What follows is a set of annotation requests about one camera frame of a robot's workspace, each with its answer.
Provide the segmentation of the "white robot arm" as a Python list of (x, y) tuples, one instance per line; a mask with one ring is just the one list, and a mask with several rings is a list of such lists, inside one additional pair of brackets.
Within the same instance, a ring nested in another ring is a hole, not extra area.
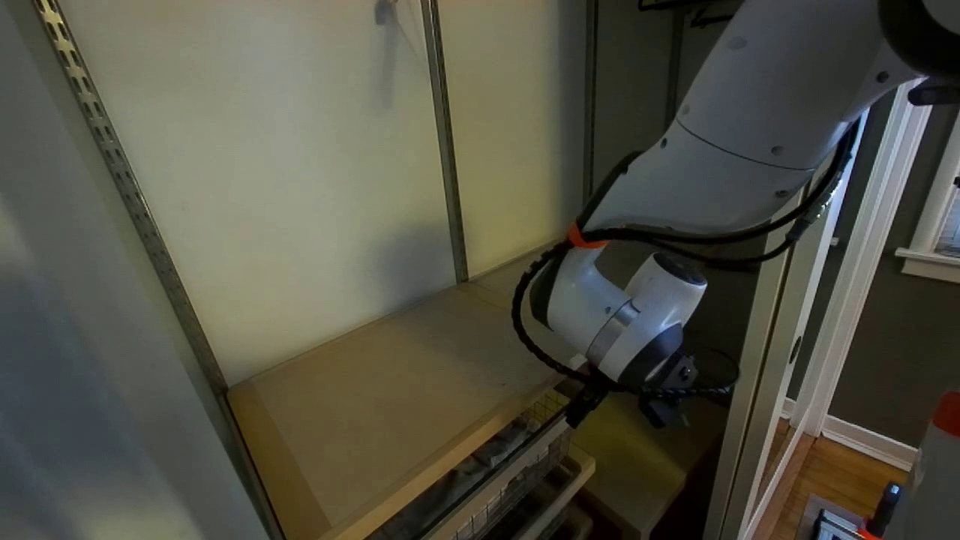
[(960, 0), (744, 0), (664, 137), (605, 179), (534, 283), (534, 319), (588, 363), (574, 412), (625, 391), (668, 422), (696, 383), (685, 325), (706, 277), (654, 251), (614, 286), (598, 271), (609, 240), (756, 235), (820, 167), (842, 164), (856, 121), (892, 88), (946, 103), (956, 78)]

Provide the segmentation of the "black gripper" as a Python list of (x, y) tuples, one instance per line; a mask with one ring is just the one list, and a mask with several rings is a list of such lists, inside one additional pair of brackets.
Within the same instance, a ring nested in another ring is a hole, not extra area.
[(737, 381), (728, 359), (700, 359), (688, 342), (619, 344), (609, 350), (609, 374), (621, 393), (636, 395), (636, 412), (654, 429), (688, 422), (688, 398), (725, 402)]

